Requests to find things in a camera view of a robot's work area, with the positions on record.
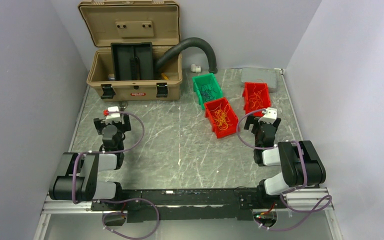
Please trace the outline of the green plastic bin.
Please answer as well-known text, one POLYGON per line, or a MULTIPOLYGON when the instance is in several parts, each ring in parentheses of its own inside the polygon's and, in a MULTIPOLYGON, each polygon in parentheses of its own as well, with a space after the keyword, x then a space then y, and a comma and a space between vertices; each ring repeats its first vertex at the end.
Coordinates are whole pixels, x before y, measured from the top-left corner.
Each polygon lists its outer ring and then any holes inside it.
POLYGON ((204 110, 204 103, 222 98, 223 91, 213 73, 194 76, 192 78, 193 91, 198 97, 198 104, 204 110))

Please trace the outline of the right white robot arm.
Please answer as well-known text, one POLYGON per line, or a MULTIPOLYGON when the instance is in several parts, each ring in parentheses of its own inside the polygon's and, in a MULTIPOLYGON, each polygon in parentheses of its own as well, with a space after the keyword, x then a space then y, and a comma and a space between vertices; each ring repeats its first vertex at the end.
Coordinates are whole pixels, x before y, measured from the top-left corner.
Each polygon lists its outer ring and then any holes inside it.
POLYGON ((254 135, 254 162, 260 167, 280 167, 280 173, 260 181, 255 194, 256 203, 269 207, 275 196, 324 183, 326 170, 310 140, 279 141, 276 133, 282 119, 265 119, 249 115, 244 129, 254 135))

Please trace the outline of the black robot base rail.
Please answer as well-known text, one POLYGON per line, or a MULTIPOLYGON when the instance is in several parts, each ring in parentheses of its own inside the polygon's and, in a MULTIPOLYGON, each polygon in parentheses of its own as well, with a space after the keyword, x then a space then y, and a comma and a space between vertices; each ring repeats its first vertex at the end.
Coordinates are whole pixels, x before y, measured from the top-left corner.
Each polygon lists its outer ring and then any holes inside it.
POLYGON ((265 212, 285 209, 278 195, 270 196, 262 187, 123 189, 112 202, 93 202, 94 212, 126 214, 128 223, 160 220, 236 219, 251 221, 265 212))

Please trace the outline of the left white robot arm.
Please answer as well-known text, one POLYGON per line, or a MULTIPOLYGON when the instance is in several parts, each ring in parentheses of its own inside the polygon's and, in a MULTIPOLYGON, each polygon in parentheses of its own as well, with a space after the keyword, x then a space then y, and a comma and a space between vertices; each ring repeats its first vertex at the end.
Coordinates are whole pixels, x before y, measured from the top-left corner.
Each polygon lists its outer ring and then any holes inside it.
POLYGON ((104 204, 111 210, 119 209, 124 203, 124 196, 117 192, 121 186, 115 182, 98 184, 98 173, 121 168, 125 154, 124 140, 126 132, 131 130, 129 115, 112 114, 105 119, 93 120, 97 133, 102 136, 99 153, 84 154, 75 165, 79 153, 65 152, 49 186, 52 200, 71 201, 72 192, 75 201, 86 202, 96 198, 98 188, 104 188, 97 198, 104 199, 104 204))

